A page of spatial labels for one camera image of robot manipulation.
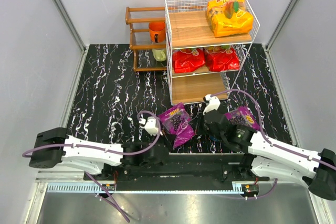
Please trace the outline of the purple candy bag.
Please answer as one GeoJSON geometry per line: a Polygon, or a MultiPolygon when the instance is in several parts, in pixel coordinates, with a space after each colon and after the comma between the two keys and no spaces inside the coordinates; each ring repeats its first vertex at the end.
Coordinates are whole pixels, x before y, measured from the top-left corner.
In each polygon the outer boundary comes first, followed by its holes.
{"type": "Polygon", "coordinates": [[[237,109],[225,113],[225,116],[231,124],[244,125],[260,131],[260,126],[248,107],[238,107],[237,109]]]}
{"type": "Polygon", "coordinates": [[[175,135],[173,148],[182,146],[195,135],[195,131],[190,125],[192,119],[182,103],[161,113],[159,119],[166,131],[175,135]]]}

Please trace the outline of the small red candy bag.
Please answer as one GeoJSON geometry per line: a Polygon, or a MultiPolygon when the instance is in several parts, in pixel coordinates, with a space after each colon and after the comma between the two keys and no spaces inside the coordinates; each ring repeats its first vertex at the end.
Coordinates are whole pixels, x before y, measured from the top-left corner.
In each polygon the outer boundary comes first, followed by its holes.
{"type": "Polygon", "coordinates": [[[204,47],[203,50],[205,65],[209,71],[221,72],[240,68],[238,54],[233,46],[204,47]]]}

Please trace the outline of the large red candy bag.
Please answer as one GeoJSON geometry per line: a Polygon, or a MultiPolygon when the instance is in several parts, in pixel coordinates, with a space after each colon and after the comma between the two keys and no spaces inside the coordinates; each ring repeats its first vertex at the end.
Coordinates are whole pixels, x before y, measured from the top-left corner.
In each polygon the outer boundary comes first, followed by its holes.
{"type": "Polygon", "coordinates": [[[205,65],[202,48],[186,48],[173,51],[173,68],[175,73],[194,72],[205,65]]]}

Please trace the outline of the yellow mango candy bag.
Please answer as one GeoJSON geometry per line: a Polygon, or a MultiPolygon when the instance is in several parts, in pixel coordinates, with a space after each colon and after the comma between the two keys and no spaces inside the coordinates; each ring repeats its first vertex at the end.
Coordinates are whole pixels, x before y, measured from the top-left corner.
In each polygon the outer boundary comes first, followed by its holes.
{"type": "Polygon", "coordinates": [[[245,0],[211,0],[206,15],[216,38],[246,34],[253,28],[254,18],[245,0]]]}

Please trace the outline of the blue white cup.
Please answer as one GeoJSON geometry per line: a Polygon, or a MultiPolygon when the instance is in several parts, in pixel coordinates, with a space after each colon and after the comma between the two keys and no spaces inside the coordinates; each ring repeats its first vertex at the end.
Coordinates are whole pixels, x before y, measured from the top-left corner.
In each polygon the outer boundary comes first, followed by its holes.
{"type": "Polygon", "coordinates": [[[209,139],[212,140],[212,141],[215,141],[215,142],[219,142],[219,139],[217,139],[217,138],[214,137],[214,136],[210,136],[209,139]]]}

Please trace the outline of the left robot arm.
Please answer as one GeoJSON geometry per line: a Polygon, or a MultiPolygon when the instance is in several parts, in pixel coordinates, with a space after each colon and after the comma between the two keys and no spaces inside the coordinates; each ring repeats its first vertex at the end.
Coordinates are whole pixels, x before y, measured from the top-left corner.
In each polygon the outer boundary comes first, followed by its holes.
{"type": "Polygon", "coordinates": [[[37,134],[29,157],[29,166],[50,169],[67,166],[91,174],[100,174],[104,165],[113,167],[161,165],[168,159],[172,144],[161,134],[152,145],[146,142],[102,144],[88,142],[67,134],[67,129],[57,127],[37,134]]]}

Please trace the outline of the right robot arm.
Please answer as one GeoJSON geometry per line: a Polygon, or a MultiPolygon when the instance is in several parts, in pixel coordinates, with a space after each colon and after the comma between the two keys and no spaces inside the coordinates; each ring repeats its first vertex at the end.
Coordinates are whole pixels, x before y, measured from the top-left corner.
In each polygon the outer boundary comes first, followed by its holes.
{"type": "Polygon", "coordinates": [[[310,151],[267,139],[262,131],[231,124],[217,110],[204,112],[201,128],[233,152],[245,154],[246,168],[257,177],[294,182],[312,194],[335,200],[335,152],[327,148],[310,151]]]}

